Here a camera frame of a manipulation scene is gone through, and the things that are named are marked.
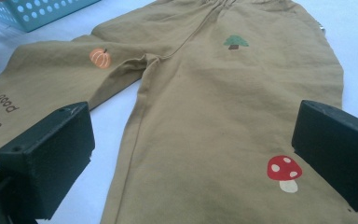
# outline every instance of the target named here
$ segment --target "tree print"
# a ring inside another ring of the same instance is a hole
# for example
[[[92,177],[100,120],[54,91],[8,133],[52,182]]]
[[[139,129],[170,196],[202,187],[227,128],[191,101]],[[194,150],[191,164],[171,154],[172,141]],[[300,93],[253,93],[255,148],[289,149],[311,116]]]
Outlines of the tree print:
[[[229,46],[228,49],[238,49],[241,46],[249,47],[248,42],[246,40],[242,39],[242,37],[238,35],[231,35],[224,45]]]

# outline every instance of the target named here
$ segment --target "plastic basket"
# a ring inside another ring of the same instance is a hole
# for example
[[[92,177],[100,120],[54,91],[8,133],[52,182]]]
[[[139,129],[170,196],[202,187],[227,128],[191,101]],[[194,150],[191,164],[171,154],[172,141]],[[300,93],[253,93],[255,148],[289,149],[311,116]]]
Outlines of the plastic basket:
[[[6,0],[0,2],[0,22],[30,32],[98,1]]]

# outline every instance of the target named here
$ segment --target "red mushroom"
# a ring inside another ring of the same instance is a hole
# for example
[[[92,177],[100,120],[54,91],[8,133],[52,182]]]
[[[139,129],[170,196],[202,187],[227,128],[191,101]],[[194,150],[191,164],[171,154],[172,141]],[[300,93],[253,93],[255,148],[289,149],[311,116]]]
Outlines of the red mushroom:
[[[292,158],[276,156],[268,162],[267,175],[273,180],[279,180],[283,191],[296,193],[298,185],[295,179],[302,175],[302,170]]]

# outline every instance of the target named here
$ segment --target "fabric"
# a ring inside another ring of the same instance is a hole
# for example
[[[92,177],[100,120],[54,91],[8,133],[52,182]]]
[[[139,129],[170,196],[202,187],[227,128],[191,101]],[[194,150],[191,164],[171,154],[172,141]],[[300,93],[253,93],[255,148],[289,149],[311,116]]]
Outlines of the fabric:
[[[0,146],[139,78],[102,223],[358,223],[291,147],[301,100],[340,106],[342,69],[288,0],[162,0],[18,48],[0,75]]]

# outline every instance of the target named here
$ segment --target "pumpkin print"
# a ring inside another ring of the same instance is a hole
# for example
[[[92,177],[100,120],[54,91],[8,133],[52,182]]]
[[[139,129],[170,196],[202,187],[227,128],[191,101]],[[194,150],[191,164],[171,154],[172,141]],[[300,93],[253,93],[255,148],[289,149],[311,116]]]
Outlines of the pumpkin print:
[[[110,66],[112,59],[107,49],[94,49],[90,54],[89,58],[99,68],[107,68]]]

